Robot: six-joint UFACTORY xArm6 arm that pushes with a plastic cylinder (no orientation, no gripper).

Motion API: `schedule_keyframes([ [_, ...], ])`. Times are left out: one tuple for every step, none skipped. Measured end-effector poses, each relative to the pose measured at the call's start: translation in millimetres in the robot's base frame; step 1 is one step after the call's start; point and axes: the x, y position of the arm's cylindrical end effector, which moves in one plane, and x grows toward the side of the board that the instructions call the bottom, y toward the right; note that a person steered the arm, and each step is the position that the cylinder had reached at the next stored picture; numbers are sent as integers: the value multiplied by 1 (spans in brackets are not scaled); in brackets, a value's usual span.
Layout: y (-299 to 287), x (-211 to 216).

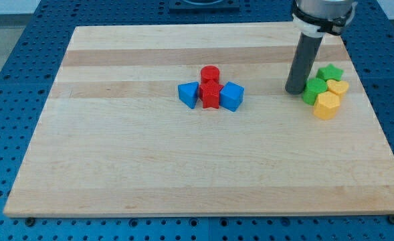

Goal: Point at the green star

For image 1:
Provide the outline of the grey cylindrical pointer rod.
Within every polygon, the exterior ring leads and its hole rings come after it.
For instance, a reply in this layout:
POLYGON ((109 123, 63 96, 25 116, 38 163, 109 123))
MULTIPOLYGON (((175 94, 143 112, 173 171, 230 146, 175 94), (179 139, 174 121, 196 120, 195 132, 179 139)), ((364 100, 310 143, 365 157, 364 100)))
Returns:
POLYGON ((287 93, 297 95, 304 91, 307 78, 309 77, 321 42, 321 37, 315 38, 309 37, 303 33, 300 34, 294 59, 285 84, 285 91, 287 93))

